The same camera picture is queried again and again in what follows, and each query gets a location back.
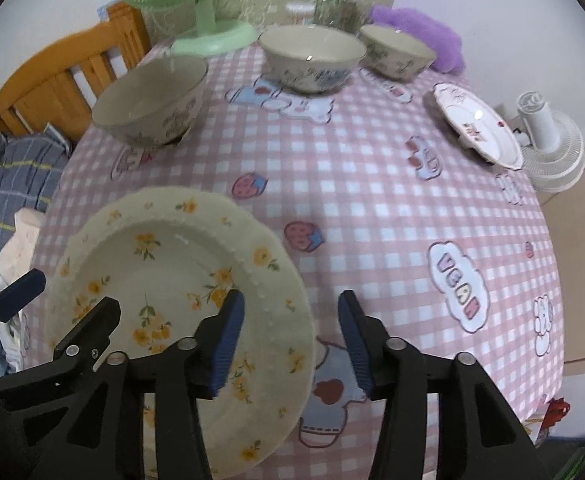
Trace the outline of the purple plush cushion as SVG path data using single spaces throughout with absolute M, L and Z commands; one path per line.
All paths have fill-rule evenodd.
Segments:
M 461 75 L 466 70 L 461 37 L 451 27 L 428 14 L 412 8 L 391 9 L 375 4 L 369 17 L 373 24 L 406 32 L 434 50 L 437 58 L 431 67 L 437 72 Z

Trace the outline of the pink checkered tablecloth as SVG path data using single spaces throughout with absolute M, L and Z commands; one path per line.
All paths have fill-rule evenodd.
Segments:
M 544 215 L 523 171 L 462 148 L 435 104 L 432 70 L 407 88 L 355 70 L 328 96 L 268 77 L 259 46 L 215 56 L 193 129 L 148 162 L 104 130 L 86 130 L 60 179 L 33 265 L 48 283 L 98 211 L 145 188 L 216 193 L 282 242 L 314 323 L 303 411 L 259 465 L 225 479 L 364 479 L 383 405 L 358 387 L 338 321 L 341 292 L 420 352 L 473 354 L 520 419 L 560 388 L 563 319 Z M 28 365 L 50 359 L 46 292 L 28 312 Z

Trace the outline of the glass jar with dark lid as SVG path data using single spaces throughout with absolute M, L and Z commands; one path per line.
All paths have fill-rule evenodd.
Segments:
M 313 23 L 356 34 L 369 22 L 373 0 L 316 0 Z

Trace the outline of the white desk fan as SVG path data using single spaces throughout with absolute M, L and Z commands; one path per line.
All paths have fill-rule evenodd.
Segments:
M 585 170 L 580 128 L 565 113 L 553 110 L 539 92 L 527 91 L 517 101 L 523 169 L 536 192 L 558 194 L 579 182 Z

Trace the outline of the cream ceramic bowl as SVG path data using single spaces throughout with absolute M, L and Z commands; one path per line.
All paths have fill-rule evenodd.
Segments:
M 412 81 L 437 59 L 437 53 L 422 41 L 392 27 L 367 24 L 357 38 L 366 47 L 363 65 L 391 80 Z
M 298 93 L 339 89 L 365 58 L 362 41 L 339 29 L 317 25 L 284 25 L 258 39 L 268 77 Z
M 137 65 L 102 92 L 92 124 L 132 148 L 158 150 L 193 129 L 208 71 L 206 60 L 190 55 Z

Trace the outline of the cotton swab container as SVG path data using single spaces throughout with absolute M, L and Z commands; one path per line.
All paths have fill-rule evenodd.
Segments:
M 311 25 L 314 20 L 315 4 L 312 2 L 290 1 L 285 6 L 287 24 Z

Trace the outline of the white pink-rimmed plate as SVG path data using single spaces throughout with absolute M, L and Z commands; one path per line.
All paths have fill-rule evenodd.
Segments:
M 521 147 L 513 130 L 483 99 L 450 82 L 435 84 L 432 93 L 435 104 L 465 148 L 501 168 L 515 171 L 523 168 Z

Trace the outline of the grey plaid pillow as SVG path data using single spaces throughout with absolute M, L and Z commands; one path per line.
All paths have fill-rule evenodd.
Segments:
M 18 211 L 44 214 L 72 151 L 70 141 L 51 125 L 20 138 L 0 133 L 0 247 L 14 235 Z

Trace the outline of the large yellow floral plate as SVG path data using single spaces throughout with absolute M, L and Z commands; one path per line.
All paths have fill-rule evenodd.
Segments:
M 215 478 L 244 474 L 289 436 L 314 370 L 314 323 L 282 242 L 229 198 L 145 188 L 102 208 L 71 238 L 48 283 L 44 338 L 58 344 L 104 297 L 120 304 L 110 346 L 132 358 L 190 336 L 240 290 L 246 310 L 227 382 L 201 402 Z

